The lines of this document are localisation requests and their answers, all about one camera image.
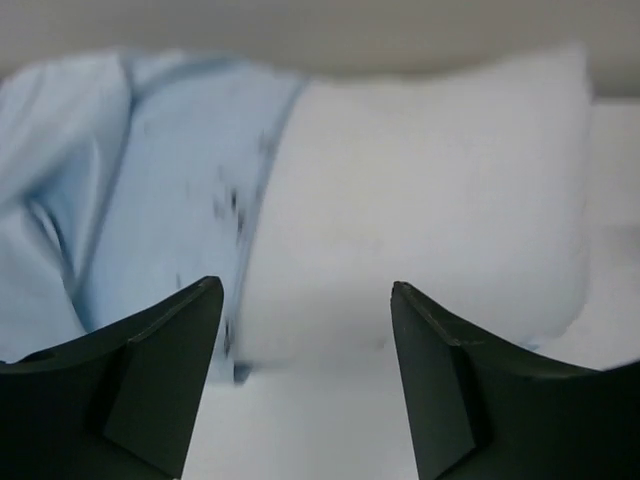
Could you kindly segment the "light blue pillowcase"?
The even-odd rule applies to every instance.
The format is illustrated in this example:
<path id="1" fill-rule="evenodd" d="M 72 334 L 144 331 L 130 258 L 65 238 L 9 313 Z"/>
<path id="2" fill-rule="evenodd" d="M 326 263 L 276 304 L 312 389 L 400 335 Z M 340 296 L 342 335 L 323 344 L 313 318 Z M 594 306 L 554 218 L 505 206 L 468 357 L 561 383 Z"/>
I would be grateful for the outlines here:
<path id="1" fill-rule="evenodd" d="M 1 358 L 82 337 L 205 276 L 209 377 L 242 383 L 236 322 L 277 149 L 306 84 L 229 57 L 111 50 L 1 83 Z"/>

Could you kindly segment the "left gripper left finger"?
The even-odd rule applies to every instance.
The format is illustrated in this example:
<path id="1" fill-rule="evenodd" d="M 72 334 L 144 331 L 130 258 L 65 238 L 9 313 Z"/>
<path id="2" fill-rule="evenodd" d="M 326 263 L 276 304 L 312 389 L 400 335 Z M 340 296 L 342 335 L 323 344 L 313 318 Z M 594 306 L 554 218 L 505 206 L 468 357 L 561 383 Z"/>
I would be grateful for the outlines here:
<path id="1" fill-rule="evenodd" d="M 5 479 L 178 479 L 219 331 L 205 277 L 157 305 L 1 367 Z"/>

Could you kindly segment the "white pillow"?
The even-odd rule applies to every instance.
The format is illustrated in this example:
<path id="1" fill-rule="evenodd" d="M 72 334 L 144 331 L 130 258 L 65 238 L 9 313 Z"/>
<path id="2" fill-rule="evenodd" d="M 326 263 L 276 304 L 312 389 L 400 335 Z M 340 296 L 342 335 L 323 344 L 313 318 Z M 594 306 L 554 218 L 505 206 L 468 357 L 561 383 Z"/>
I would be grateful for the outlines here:
<path id="1" fill-rule="evenodd" d="M 360 363 L 405 281 L 511 342 L 587 293 L 592 93 L 578 44 L 433 79 L 316 79 L 284 130 L 239 306 L 255 367 Z"/>

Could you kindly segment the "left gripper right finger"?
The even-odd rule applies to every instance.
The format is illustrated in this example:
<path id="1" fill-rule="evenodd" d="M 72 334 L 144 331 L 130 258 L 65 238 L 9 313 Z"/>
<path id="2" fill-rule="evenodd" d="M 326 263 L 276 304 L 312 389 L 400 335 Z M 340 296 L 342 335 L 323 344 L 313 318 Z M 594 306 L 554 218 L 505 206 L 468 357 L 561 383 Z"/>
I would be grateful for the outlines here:
<path id="1" fill-rule="evenodd" d="M 639 367 L 596 371 L 516 346 L 411 284 L 391 294 L 422 479 L 635 479 Z"/>

